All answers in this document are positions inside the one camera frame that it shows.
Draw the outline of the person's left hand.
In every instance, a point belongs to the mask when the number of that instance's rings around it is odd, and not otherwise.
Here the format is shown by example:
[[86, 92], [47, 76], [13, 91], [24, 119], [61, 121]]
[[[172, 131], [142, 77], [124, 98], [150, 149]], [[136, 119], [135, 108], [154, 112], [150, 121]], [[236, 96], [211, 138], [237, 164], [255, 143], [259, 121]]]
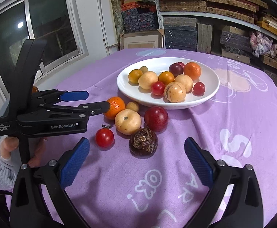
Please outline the person's left hand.
[[[42, 154], [45, 151], [46, 145], [45, 142], [48, 140], [46, 137], [42, 137], [39, 139], [39, 142], [35, 146], [34, 156], [30, 159], [28, 162], [28, 165], [31, 168], [39, 167]], [[0, 142], [0, 158], [1, 161], [9, 168], [9, 169], [19, 169], [17, 167], [19, 163], [14, 163], [11, 157], [11, 152], [15, 151], [20, 142], [16, 137], [4, 137], [2, 141]]]

